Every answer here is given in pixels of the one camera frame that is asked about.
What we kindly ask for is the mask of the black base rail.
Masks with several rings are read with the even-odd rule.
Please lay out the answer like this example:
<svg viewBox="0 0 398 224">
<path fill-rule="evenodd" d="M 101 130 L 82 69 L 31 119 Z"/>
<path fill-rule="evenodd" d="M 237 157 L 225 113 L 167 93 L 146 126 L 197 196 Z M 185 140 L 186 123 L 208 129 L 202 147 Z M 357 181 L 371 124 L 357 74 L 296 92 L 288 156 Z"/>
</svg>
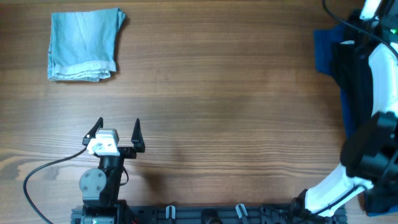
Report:
<svg viewBox="0 0 398 224">
<path fill-rule="evenodd" d="M 131 206 L 126 215 L 119 214 L 117 208 L 109 212 L 73 209 L 71 223 L 329 223 L 347 224 L 344 206 L 337 209 L 332 217 L 313 217 L 306 220 L 290 217 L 287 204 L 263 204 L 246 206 L 243 204 L 226 207 L 168 207 Z"/>
</svg>

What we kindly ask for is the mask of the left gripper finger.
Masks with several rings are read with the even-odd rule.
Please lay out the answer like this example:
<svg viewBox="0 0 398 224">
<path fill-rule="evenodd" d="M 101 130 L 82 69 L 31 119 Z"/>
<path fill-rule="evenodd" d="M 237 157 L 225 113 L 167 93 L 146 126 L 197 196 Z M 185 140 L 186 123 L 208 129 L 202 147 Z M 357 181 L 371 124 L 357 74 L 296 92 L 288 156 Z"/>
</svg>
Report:
<svg viewBox="0 0 398 224">
<path fill-rule="evenodd" d="M 141 132 L 141 123 L 139 118 L 136 119 L 134 129 L 131 136 L 131 142 L 136 152 L 145 152 L 146 146 Z"/>
<path fill-rule="evenodd" d="M 91 139 L 95 138 L 97 131 L 103 127 L 103 118 L 99 117 L 95 125 L 83 137 L 82 145 L 87 146 Z"/>
</svg>

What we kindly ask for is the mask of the black shorts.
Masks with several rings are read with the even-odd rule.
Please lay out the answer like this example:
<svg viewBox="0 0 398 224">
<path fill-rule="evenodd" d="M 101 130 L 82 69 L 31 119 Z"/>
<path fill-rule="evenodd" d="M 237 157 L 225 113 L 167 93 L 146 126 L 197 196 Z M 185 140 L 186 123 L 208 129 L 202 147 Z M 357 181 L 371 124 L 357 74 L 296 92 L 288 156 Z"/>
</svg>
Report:
<svg viewBox="0 0 398 224">
<path fill-rule="evenodd" d="M 364 46 L 343 43 L 331 45 L 331 74 L 341 88 L 343 117 L 349 134 L 372 116 L 373 77 L 368 59 L 369 50 Z"/>
</svg>

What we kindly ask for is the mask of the folded light blue jeans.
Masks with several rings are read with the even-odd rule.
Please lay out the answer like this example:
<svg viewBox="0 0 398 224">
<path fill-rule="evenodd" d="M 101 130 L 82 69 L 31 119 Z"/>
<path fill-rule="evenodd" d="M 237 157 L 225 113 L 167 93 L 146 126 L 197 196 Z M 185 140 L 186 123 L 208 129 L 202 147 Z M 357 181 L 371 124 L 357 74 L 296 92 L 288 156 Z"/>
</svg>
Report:
<svg viewBox="0 0 398 224">
<path fill-rule="evenodd" d="M 54 12 L 47 78 L 98 82 L 117 71 L 116 37 L 126 14 L 118 7 L 86 12 Z"/>
</svg>

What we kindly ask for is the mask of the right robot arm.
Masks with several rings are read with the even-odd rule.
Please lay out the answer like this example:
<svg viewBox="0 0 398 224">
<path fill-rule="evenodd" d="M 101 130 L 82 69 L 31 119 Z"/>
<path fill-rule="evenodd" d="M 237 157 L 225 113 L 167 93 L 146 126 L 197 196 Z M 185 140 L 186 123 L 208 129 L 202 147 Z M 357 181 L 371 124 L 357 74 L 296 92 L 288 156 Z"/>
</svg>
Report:
<svg viewBox="0 0 398 224">
<path fill-rule="evenodd" d="M 397 211 L 397 2 L 365 1 L 339 26 L 314 33 L 317 68 L 341 90 L 346 141 L 338 166 L 279 214 L 287 223 L 343 223 L 363 196 L 370 217 Z"/>
</svg>

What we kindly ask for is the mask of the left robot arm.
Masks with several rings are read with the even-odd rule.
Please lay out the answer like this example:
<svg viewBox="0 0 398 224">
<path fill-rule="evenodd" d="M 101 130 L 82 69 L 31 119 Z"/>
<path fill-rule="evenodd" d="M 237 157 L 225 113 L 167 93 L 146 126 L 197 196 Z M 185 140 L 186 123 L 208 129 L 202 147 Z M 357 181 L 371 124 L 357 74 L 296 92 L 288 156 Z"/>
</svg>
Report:
<svg viewBox="0 0 398 224">
<path fill-rule="evenodd" d="M 121 182 L 122 174 L 126 172 L 124 161 L 145 152 L 139 119 L 136 119 L 132 132 L 132 146 L 119 146 L 118 142 L 117 130 L 104 128 L 103 118 L 99 118 L 83 138 L 82 145 L 89 154 L 99 158 L 99 165 L 87 170 L 80 178 L 83 207 L 72 211 L 71 223 L 137 223 L 127 202 L 118 199 L 118 195 L 124 185 Z"/>
</svg>

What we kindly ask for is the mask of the blue t-shirt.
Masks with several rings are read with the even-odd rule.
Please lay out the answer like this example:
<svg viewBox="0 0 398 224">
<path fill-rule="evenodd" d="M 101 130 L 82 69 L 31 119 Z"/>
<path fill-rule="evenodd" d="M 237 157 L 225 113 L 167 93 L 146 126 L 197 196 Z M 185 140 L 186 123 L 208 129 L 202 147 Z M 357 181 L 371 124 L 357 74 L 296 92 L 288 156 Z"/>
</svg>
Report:
<svg viewBox="0 0 398 224">
<path fill-rule="evenodd" d="M 332 77 L 336 83 L 337 76 L 333 73 L 331 68 L 332 60 L 332 45 L 343 42 L 343 25 L 337 25 L 332 29 L 318 29 L 313 31 L 314 45 L 315 45 L 315 67 L 318 72 L 324 73 Z M 343 124 L 346 138 L 348 139 L 357 130 L 354 122 L 354 116 L 351 114 L 349 107 L 349 97 L 340 88 L 340 100 L 342 105 Z M 397 201 L 395 205 L 388 205 L 387 208 L 381 208 L 382 193 L 373 195 L 371 192 L 365 192 L 362 196 L 363 207 L 369 217 L 376 217 L 387 215 L 389 213 L 397 212 Z"/>
</svg>

